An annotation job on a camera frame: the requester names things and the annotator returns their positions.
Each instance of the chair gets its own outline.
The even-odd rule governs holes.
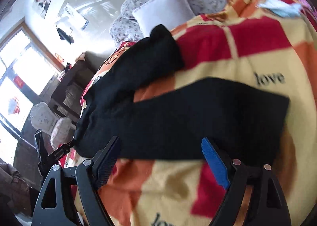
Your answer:
[[[70,118],[58,118],[44,102],[32,107],[30,117],[31,124],[36,130],[41,129],[51,136],[50,142],[54,150],[69,142],[76,130]]]

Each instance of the white pillow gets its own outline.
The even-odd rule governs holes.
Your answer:
[[[144,37],[163,24],[168,30],[192,19],[195,15],[187,0],[150,0],[132,11]]]

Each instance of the metal screw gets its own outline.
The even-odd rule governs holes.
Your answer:
[[[83,162],[84,166],[88,166],[91,164],[91,160],[87,159]]]
[[[232,163],[234,165],[240,165],[241,164],[241,161],[239,159],[233,159]]]
[[[58,164],[55,164],[54,166],[53,166],[53,171],[58,171],[59,170],[59,165]]]
[[[270,170],[272,169],[272,166],[269,165],[269,164],[265,164],[265,165],[264,165],[264,169],[270,171]]]

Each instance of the brown jacket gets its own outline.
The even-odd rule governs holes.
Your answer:
[[[6,200],[12,211],[31,215],[30,192],[28,184],[12,165],[0,158],[0,196]]]

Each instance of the patchwork blanket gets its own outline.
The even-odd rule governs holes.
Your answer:
[[[134,101],[206,77],[289,96],[280,151],[272,168],[296,226],[317,199],[317,24],[307,10],[298,18],[280,18],[257,8],[258,1],[228,0],[224,11],[196,16],[172,30],[185,68],[139,89]],[[106,74],[132,44],[123,43],[92,82]],[[83,160],[73,150],[65,166],[76,166]],[[235,225],[243,223],[250,194],[251,188],[247,188]],[[120,159],[99,195],[115,225],[203,226],[209,225],[225,191],[203,161]],[[78,191],[75,204],[84,216]]]

